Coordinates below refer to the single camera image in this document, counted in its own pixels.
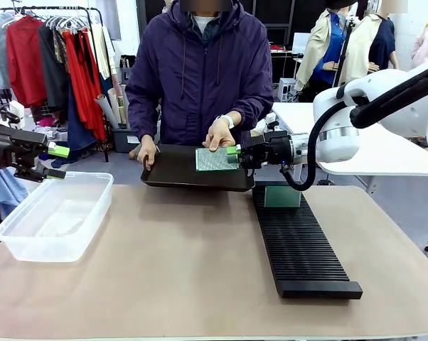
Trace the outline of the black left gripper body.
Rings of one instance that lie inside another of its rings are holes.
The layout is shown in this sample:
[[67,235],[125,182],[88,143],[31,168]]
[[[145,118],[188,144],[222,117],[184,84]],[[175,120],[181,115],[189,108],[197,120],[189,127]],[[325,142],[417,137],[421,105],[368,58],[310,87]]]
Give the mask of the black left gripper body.
[[42,182],[48,169],[35,164],[36,157],[48,151],[44,134],[13,129],[0,125],[0,169],[12,167],[14,176],[33,182]]

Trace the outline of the person's left hand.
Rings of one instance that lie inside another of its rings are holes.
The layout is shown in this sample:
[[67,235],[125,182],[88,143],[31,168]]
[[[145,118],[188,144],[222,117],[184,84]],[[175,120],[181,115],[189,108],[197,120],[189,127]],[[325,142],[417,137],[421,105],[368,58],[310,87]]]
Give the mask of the person's left hand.
[[228,116],[217,118],[208,130],[205,141],[202,143],[203,147],[214,152],[219,148],[235,146],[236,142],[230,132],[230,123],[232,119]]

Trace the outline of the person's right hand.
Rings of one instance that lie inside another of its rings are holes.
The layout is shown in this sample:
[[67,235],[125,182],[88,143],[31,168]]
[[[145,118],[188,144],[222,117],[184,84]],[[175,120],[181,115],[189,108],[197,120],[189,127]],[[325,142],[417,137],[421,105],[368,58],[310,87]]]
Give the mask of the person's right hand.
[[150,135],[143,135],[141,138],[140,150],[137,160],[148,171],[154,165],[156,156],[160,153],[159,147],[154,143],[154,138]]

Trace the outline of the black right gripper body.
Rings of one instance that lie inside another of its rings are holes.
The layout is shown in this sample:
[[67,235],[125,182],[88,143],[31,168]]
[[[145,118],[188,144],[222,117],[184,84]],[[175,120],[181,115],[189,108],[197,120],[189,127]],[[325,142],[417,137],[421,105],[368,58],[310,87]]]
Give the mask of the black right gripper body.
[[248,145],[248,156],[253,169],[263,163],[271,165],[291,165],[293,151],[291,138],[287,131],[272,131],[254,136]]

